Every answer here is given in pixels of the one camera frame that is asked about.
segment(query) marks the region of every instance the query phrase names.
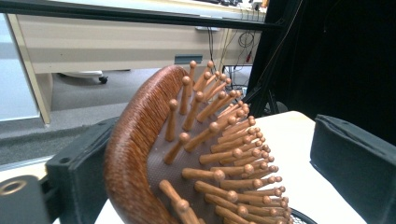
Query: black wire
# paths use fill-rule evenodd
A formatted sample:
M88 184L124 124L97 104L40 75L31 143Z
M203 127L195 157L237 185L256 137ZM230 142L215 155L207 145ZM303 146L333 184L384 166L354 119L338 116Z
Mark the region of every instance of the black wire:
M209 53L210 53L210 61L213 62L213 31L211 27L207 27L207 34L209 35Z

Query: wooden hairbrush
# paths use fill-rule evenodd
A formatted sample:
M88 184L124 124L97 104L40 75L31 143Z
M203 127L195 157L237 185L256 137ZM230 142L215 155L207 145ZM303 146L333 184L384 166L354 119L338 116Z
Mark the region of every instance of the wooden hairbrush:
M159 70L121 114L105 158L115 210L126 223L291 223L270 148L233 104L240 92L224 91L212 62L193 83L195 66Z

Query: wooden bristle pin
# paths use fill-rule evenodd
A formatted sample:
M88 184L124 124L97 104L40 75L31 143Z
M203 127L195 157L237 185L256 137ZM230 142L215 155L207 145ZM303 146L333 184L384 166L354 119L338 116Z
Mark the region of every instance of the wooden bristle pin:
M216 98L216 100L214 100L214 101L212 102L212 104L210 104L210 105L208 105L207 107L205 107L205 109L202 110L202 111L197 115L196 119L197 119L199 122L201 122L201 123L204 122L204 120L206 120L207 117L213 115L213 114L217 111L216 108L217 108L218 103L219 103L222 99L224 99L226 96L227 96L227 93L225 93L225 91L221 91L221 92L218 94L218 98Z
M251 214L247 215L245 217L245 219L248 221L254 221L257 223L261 223L261 224L287 224L286 222L284 222L283 219L276 220L276 219L273 219L272 217L259 217L259 216L251 215Z
M277 166L270 166L266 170L256 170L252 175L241 175L243 178L263 178L269 174L276 173L279 170Z
M220 130L223 131L227 127L235 125L235 123L236 123L236 117L229 117L227 120L222 120L219 123Z
M260 150L258 148L254 148L254 149L249 150L249 151L244 151L242 153L242 157L240 157L240 158L226 158L226 159L223 159L223 160L219 161L219 163L221 165L224 165L224 164L227 164L227 163L231 163L231 162L235 162L235 161L239 161L239 160L244 160L246 158L251 158L251 157L254 157L257 160L260 157L261 154L262 153L260 152Z
M246 119L246 120L242 121L241 123L237 123L233 127L230 127L228 129L226 129L223 132L222 135L225 136L225 135L228 135L230 133L237 133L237 132L239 132L241 130L244 130L244 129L248 128L248 127L251 127L251 126L253 126L255 124L256 124L256 120L255 119Z
M242 217L238 216L237 214L231 212L230 210L223 208L221 206L216 206L215 212L217 215L221 217L226 217L227 219L230 219L231 221L234 221L239 224L249 224L249 222Z
M203 74L204 78L200 78L194 85L194 90L195 91L204 91L206 87L206 82L212 77L212 74L210 72L205 72Z
M245 112L243 110L238 110L236 113L229 114L227 116L221 117L217 120L218 123L225 122L228 118L235 118L235 124L238 120L245 116Z
M222 136L222 137L218 138L218 143L221 144L224 142L228 142L228 141L231 141L231 140L239 138L239 137L247 136L249 134L254 134L255 132L256 132L255 129L250 128L246 132L243 131L243 132L239 132L239 133L233 133L233 134L230 134L227 136Z
M285 186L280 186L279 189L280 189L282 192L285 192L285 191L286 191Z
M166 164L172 164L173 160L175 159L177 153L180 151L180 149L186 145L190 141L190 135L187 133L181 133L178 136L178 142L166 153L166 155L163 157L163 162Z
M198 112L199 104L203 101L204 94L201 91L195 93L195 97L192 101L190 112L187 114L186 119L183 123L183 130L190 131L192 129L192 125L195 121L195 116Z
M261 208L245 203L239 203L238 205L242 205L246 207L246 209L251 215L256 215L259 217L275 217L275 216L279 216L279 214L283 215L283 211L284 211L283 208Z
M228 113L234 111L235 109L240 108L242 105L244 104L243 101L238 101L238 103L236 105L233 105L231 108L226 108L224 109L220 114L219 114L219 118L222 116L227 115Z
M159 187L160 190L162 190L163 193L172 201L172 203L177 203L181 200L180 196L168 180L162 180Z
M262 181L260 179L220 181L221 189L259 189L261 187L262 187Z
M221 170L226 175L241 175L241 174L252 174L254 172L254 168L252 165L247 164L245 166L220 166L220 167L211 167L210 171Z
M205 171L191 168L184 168L181 175L186 179L214 179L218 182L224 180L225 174L221 170Z
M165 140L172 142L175 139L177 100L171 100L169 102L169 108L170 111L168 116L168 125L166 127Z
M235 161L235 162L233 163L233 165L234 165L234 166L242 166L242 165L246 165L246 164L249 164L249 163L251 163L251 162L254 162L254 161L256 161L256 160L258 160L258 159L260 159L260 158L266 158L266 157L268 157L268 153L266 153L266 152L264 152L264 151L261 151L261 153L260 153L259 155L257 155L257 156L252 155L252 156L249 157L249 158L244 158L244 159Z
M226 78L223 83L221 83L219 86L217 86L210 94L206 96L206 99L210 99L213 96L215 96L218 92L224 90L225 86L230 85L231 80L229 78Z
M220 198L229 201L230 203L235 203L236 201L238 201L238 194L235 191L219 189L212 185L206 184L201 180L195 182L194 189L202 193L214 194L216 196L219 196Z
M282 196L282 190L280 190L278 188L274 188L274 189L260 189L260 190L247 190L247 191L244 191L244 194L257 195L257 196L276 196L276 197L281 197Z
M195 61L191 61L190 62L190 73L189 73L189 77L190 77L190 84L187 90L188 96L191 97L192 95L192 86L193 86L193 81L194 81L194 73L195 73L195 67L197 66L197 63Z
M274 203L280 203L280 202L289 203L289 198L288 197L273 198L272 201Z
M265 158L266 162L274 162L275 161L275 157L273 156L269 156L268 158Z
M268 178L261 179L261 181L262 181L262 186L265 187L267 185L274 184L276 182L276 177L272 175Z
M268 204L272 203L272 200L268 196L256 196L256 195L248 195L248 194L237 194L239 203L249 203L249 204Z
M221 108L232 102L237 96L237 93L238 91L230 91L228 95L217 104L216 111L220 110Z
M209 127L205 129L203 132L196 135L194 138L190 140L189 143L184 146L184 149L188 152L192 152L198 145L207 139L213 137L220 131L220 127L216 122L211 122Z
M242 151L249 151L249 150L253 149L254 147L261 147L261 146L262 146L262 141L259 140L259 141L244 145L244 146L240 147L240 149Z
M204 100L207 101L210 98L212 98L216 93L218 93L219 91L222 91L222 89L220 89L218 92L213 93L214 90L220 85L221 81L224 81L227 77L224 74L219 75L219 79L213 84L213 86L205 91L204 93Z
M194 89L195 91L199 91L200 89L198 89L198 88L201 88L201 86L203 86L203 84L204 84L204 86L205 86L205 84L206 84L205 73L209 72L209 74L210 74L210 70L213 68L213 66L214 66L214 64L213 64L212 61L209 61L209 62L207 63L207 66L206 66L204 72L203 72L203 73L201 74L201 76L198 78L197 82L195 82L195 85L194 85L194 87L193 87L193 89Z
M286 203L286 202L279 202L279 203L277 203L277 202L272 202L272 200L271 200L271 202L270 203L263 203L263 202L253 202L253 201L251 201L251 202L248 202L250 205L253 205L253 206L258 206L258 207L280 207L280 208L288 208L288 204Z
M183 224L199 224L197 216L192 211L190 204L186 200L182 199L177 203L172 203L172 205Z
M219 117L223 114L229 111L231 108L233 108L233 104L229 104L221 113L219 114Z
M234 213L236 212L236 209L238 209L238 206L236 204L230 203L229 201L227 201L219 196L216 196L214 194L207 193L205 195L205 201L207 203L213 203L215 205L219 205L221 207L227 208Z
M209 164L211 162L220 161L220 160L224 160L227 158L241 158L242 153L243 152L241 149L236 148L232 151L220 152L220 153L214 153L214 154L206 154L206 155L200 156L199 162L201 164Z
M268 163L263 161L263 160L254 161L254 162L251 163L251 165L253 166L254 170L258 170L258 169L266 170L266 169L268 169Z
M211 83L213 80L215 80L215 78L219 78L219 76L220 76L220 72L219 72L219 71L216 71L216 72L215 72L215 75L212 76L212 77L206 82L206 86L210 85L210 83Z
M227 217L224 217L222 224L238 224L238 223L228 219Z
M248 216L248 209L243 205L238 205L236 209L236 214L240 217L247 217Z
M266 152L268 152L268 153L270 153L271 152L271 149L268 147L268 145L263 145L262 146L262 150L264 150L264 151L266 151Z
M251 142L251 139L247 136L244 136L244 137L235 139L232 142L225 142L222 144L214 145L214 146L210 147L210 151L212 153L218 153L218 152L233 149L235 147L241 147L245 144L249 144L250 142Z
M188 88L191 80L189 77L183 77L183 79L181 79L181 82L183 83L183 92L181 94L181 104L178 113L181 115L186 115L189 101Z

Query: black bar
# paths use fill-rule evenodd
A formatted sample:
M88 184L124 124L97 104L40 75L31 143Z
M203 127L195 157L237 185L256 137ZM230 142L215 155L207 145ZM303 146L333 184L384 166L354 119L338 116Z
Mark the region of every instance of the black bar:
M61 17L100 21L132 21L144 23L211 26L243 30L272 31L282 28L278 24L260 21L214 19L199 16L138 10L120 7L100 7L45 0L2 0L0 12L33 16Z

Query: desk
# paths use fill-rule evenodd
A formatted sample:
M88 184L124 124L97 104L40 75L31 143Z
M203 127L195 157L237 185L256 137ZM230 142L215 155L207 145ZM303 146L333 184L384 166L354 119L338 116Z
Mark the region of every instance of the desk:
M124 9L133 9L140 13L142 11L143 13L150 12L154 16L155 13L162 12L177 13L180 16L179 22L186 19L183 15L194 15L195 17L202 15L230 18L230 20L237 21L251 20L260 25L259 21L262 24L264 17L264 14L259 15L259 12L256 12L256 17L254 17L252 11L248 13L249 10L238 7L222 7L181 0L172 0L166 3L159 0L111 2L90 0L83 4L73 0L37 2L44 5L55 3L63 4L64 7L74 6L68 12L47 12L45 15L50 15L50 17L8 15L45 123L50 123L51 73L160 68L173 64L177 54L199 54L203 56L204 62L211 58L208 32L196 30L194 26L190 25L173 25L177 24L177 21L166 25L153 24L154 22L150 20L147 20L150 23L136 23L128 21L127 16L122 19L114 19L114 16L93 20L89 18L91 16L89 12L87 12L88 20L82 19L85 15L79 15L75 19L61 17L73 18L74 11L83 7L87 9L87 6L96 7L104 14L108 13L108 9L114 8L116 12L119 10L120 14L125 11ZM32 11L38 11L38 14L41 13L41 10L41 8L32 8ZM239 60L243 49L237 40L242 33L240 31L235 35L236 38L231 39L233 31L230 32L229 29L222 28L213 32L212 58L218 67L220 67L220 61L222 64L251 64L253 62L253 60L246 62L246 57L250 50L252 57L256 54L261 32L255 33L256 45L253 44L253 48L245 50L246 56L242 56Z
M286 187L285 196L290 207L311 217L319 224L365 223L364 220L338 194L332 185L309 163L309 153L315 122L299 112L287 112L257 120L266 143L279 166L278 175L283 177L280 185ZM15 175L44 175L44 169L34 166L0 172L0 180ZM122 223L111 203L106 202L96 223Z

